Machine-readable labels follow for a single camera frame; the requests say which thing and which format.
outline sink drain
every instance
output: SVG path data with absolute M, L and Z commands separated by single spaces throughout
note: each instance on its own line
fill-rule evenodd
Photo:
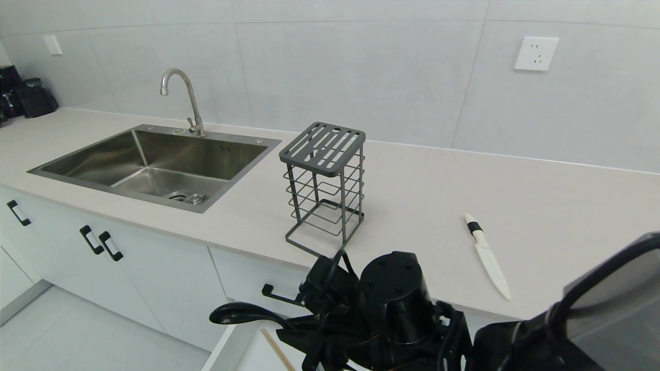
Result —
M 185 200 L 190 197 L 190 193 L 188 192 L 172 192 L 169 195 L 165 196 L 167 199 L 171 199 L 172 201 L 179 201 L 179 202 L 185 202 Z
M 193 205 L 199 205 L 208 199 L 208 196 L 199 193 L 190 193 L 186 191 L 176 191 L 172 192 L 169 195 L 164 196 L 164 198 L 171 199 L 172 201 L 179 201 L 185 203 L 191 203 Z

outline wooden chopstick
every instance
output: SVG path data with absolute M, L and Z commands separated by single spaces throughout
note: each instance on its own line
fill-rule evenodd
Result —
M 271 345 L 271 348 L 273 348 L 273 350 L 277 353 L 277 356 L 280 358 L 286 369 L 288 371 L 296 371 L 296 369 L 293 368 L 293 365 L 291 365 L 291 362 L 288 361 L 288 358 L 282 352 L 282 349 L 280 349 L 279 345 L 277 345 L 275 340 L 273 340 L 271 334 L 269 334 L 268 331 L 266 331 L 266 329 L 261 329 L 261 333 L 268 341 L 268 344 Z

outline drawer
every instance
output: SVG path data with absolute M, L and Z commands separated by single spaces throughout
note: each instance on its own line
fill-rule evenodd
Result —
M 214 248 L 211 248 L 211 256 L 228 298 L 256 304 L 288 317 L 311 314 L 305 308 L 261 294 L 263 285 L 270 284 L 274 287 L 274 295 L 294 299 L 300 283 L 307 277 L 307 270 Z
M 202 371 L 286 371 L 286 367 L 268 344 L 261 329 L 268 331 L 291 365 L 296 370 L 301 370 L 305 354 L 277 338 L 275 329 L 279 327 L 271 321 L 228 325 Z

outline light switch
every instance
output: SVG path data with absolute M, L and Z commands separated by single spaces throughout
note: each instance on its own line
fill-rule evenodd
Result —
M 559 44 L 558 38 L 535 38 L 526 36 L 520 45 L 518 59 L 514 69 L 528 71 L 548 71 L 554 51 Z
M 52 55 L 62 55 L 62 49 L 59 47 L 59 42 L 57 42 L 57 38 L 55 37 L 55 35 L 44 36 L 44 41 L 46 42 L 48 51 Z

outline black metal rack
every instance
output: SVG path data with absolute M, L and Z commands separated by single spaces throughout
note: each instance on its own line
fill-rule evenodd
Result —
M 296 225 L 286 233 L 286 241 L 312 254 L 315 250 L 291 237 L 302 225 L 310 225 L 346 244 L 364 220 L 362 175 L 364 169 L 363 131 L 316 122 L 280 152 L 286 163 L 284 178 L 291 194 L 289 205 Z

